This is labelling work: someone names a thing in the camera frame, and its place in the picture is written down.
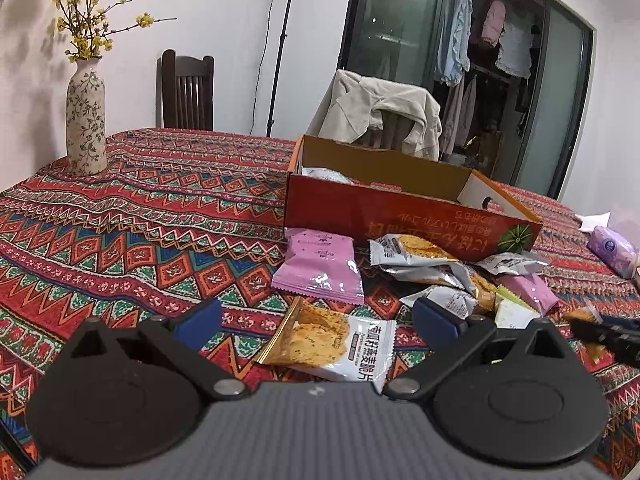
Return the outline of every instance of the vase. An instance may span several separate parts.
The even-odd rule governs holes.
[[[107,167],[104,147],[104,81],[100,59],[78,59],[66,91],[66,160],[74,175],[92,175]]]

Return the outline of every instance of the tablecloth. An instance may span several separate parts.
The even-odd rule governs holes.
[[[109,165],[99,175],[69,176],[61,159],[0,195],[0,416],[33,456],[25,405],[87,316],[131,327],[153,313],[177,316],[217,296],[226,304],[223,331],[201,354],[252,388],[308,378],[254,362],[292,301],[270,282],[286,248],[282,221],[293,146],[230,134],[132,130],[108,138]],[[543,218],[535,249],[553,263],[544,274],[560,303],[550,315],[567,337],[561,313],[584,298],[602,313],[640,317],[635,287],[586,249],[569,209],[506,189]],[[371,269],[364,251],[357,259],[366,303],[317,303],[397,319],[391,377],[429,353],[398,301],[415,285]],[[570,342],[590,366],[581,344]],[[594,462],[620,478],[640,459],[639,372],[609,355],[590,369],[611,412]],[[0,455],[0,479],[20,476]]]

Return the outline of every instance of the black pole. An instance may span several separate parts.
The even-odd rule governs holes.
[[[287,22],[289,21],[289,9],[291,0],[287,1],[287,10],[284,12],[284,22],[282,23],[282,34],[280,35],[280,47],[278,49],[278,60],[276,62],[276,73],[273,77],[273,91],[271,91],[271,107],[269,108],[269,121],[267,122],[267,137],[271,137],[271,127],[273,126],[273,109],[276,105],[276,91],[278,89],[278,77],[280,76],[280,63],[282,62],[282,51],[284,40],[287,38]]]

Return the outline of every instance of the orange box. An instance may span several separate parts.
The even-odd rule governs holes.
[[[302,168],[330,168],[363,185],[303,176]],[[487,210],[491,201],[502,212]],[[530,250],[542,220],[475,170],[303,136],[289,165],[284,225],[359,243],[387,233],[412,234],[474,262]]]

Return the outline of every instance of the beige jacket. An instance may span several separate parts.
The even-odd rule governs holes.
[[[352,143],[368,129],[382,130],[383,110],[415,121],[402,152],[438,160],[440,105],[424,88],[338,70],[307,133]]]

